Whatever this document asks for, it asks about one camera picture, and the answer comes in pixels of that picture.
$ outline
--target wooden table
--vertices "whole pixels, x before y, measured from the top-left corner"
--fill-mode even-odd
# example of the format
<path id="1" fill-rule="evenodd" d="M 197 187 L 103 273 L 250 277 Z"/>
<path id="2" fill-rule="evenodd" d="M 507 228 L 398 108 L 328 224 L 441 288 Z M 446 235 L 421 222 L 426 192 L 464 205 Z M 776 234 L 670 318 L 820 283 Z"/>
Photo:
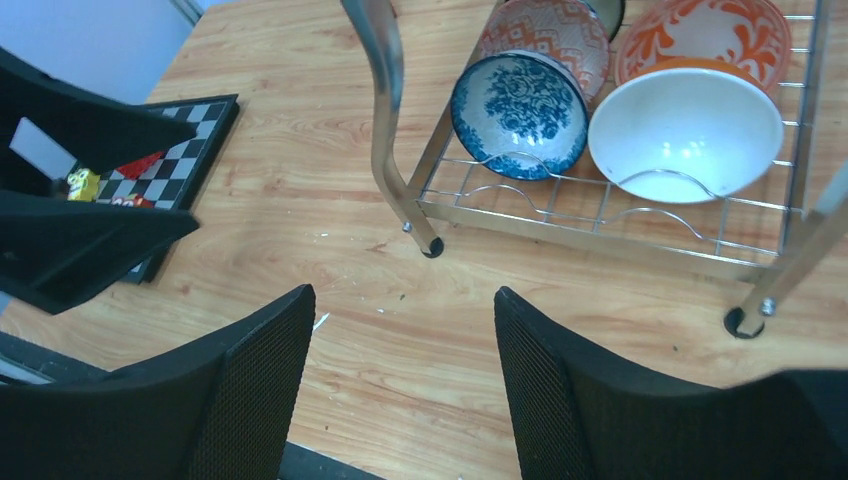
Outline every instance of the wooden table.
<path id="1" fill-rule="evenodd" d="M 409 174 L 491 0 L 394 3 L 407 74 L 396 153 Z M 848 157 L 848 7 L 838 3 L 814 187 Z M 371 178 L 371 74 L 336 3 L 210 9 L 151 101 L 233 92 L 243 114 L 196 203 L 203 227 L 159 279 L 115 285 L 57 317 L 13 302 L 0 329 L 114 369 L 312 283 L 318 316 L 330 316 L 312 339 L 289 440 L 389 478 L 518 476 L 492 320 L 501 285 L 693 381 L 848 366 L 846 243 L 749 342 L 721 327 L 747 289 L 738 284 L 450 225 L 438 226 L 444 255 L 425 259 Z"/>

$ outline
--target dish rack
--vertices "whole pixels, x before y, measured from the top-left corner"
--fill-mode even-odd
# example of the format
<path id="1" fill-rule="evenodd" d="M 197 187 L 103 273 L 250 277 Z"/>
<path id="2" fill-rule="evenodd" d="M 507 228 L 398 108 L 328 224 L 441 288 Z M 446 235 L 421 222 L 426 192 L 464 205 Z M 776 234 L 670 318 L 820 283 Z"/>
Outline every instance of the dish rack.
<path id="1" fill-rule="evenodd" d="M 809 3 L 814 6 L 809 14 L 785 12 L 793 37 L 809 33 L 795 39 L 793 67 L 772 94 L 786 126 L 782 156 L 758 182 L 729 197 L 718 197 L 690 178 L 715 197 L 698 205 L 656 204 L 630 196 L 605 179 L 589 158 L 543 182 L 500 177 L 486 169 L 485 162 L 472 160 L 455 140 L 447 107 L 405 182 L 393 155 L 403 52 L 392 6 L 389 0 L 341 3 L 374 76 L 374 180 L 403 231 L 429 258 L 444 250 L 429 221 L 437 219 L 747 282 L 753 289 L 728 312 L 724 326 L 732 335 L 750 339 L 763 331 L 766 318 L 776 314 L 779 303 L 848 232 L 848 163 L 816 205 L 804 208 L 833 0 Z M 495 8 L 502 3 L 496 2 Z M 478 44 L 468 65 L 479 58 L 479 49 Z M 594 104 L 613 87 L 608 80 Z M 655 173 L 682 175 L 648 171 L 636 176 Z"/>

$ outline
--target screw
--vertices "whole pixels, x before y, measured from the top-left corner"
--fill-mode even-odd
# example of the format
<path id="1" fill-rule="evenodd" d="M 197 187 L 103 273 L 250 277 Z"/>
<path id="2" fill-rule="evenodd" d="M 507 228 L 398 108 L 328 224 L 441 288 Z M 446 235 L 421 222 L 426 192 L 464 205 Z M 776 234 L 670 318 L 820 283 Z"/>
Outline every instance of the screw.
<path id="1" fill-rule="evenodd" d="M 760 304 L 760 315 L 764 317 L 773 317 L 777 313 L 777 302 L 773 298 L 768 297 Z"/>

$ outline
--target checkered board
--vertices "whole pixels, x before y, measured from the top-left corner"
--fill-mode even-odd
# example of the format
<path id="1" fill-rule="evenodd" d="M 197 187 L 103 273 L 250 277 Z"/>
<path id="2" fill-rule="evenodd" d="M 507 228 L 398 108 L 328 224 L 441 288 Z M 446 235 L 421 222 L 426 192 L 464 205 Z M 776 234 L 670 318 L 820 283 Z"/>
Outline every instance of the checkered board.
<path id="1" fill-rule="evenodd" d="M 223 95 L 145 105 L 151 112 L 195 124 L 197 136 L 171 147 L 138 180 L 130 180 L 117 170 L 104 172 L 95 202 L 109 203 L 114 197 L 137 193 L 153 202 L 155 208 L 189 209 L 238 115 L 237 97 Z M 151 281 L 166 254 L 167 251 L 161 252 L 137 265 L 124 281 Z"/>

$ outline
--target blue floral bowl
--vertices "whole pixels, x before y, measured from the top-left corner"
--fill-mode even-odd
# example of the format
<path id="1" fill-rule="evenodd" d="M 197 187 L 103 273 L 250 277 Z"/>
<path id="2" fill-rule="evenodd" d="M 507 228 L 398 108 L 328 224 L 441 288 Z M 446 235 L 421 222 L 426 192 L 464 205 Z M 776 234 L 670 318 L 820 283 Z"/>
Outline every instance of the blue floral bowl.
<path id="1" fill-rule="evenodd" d="M 486 168 L 517 180 L 545 180 L 577 162 L 589 113 L 579 84 L 543 55 L 486 57 L 459 78 L 450 100 L 456 136 Z"/>

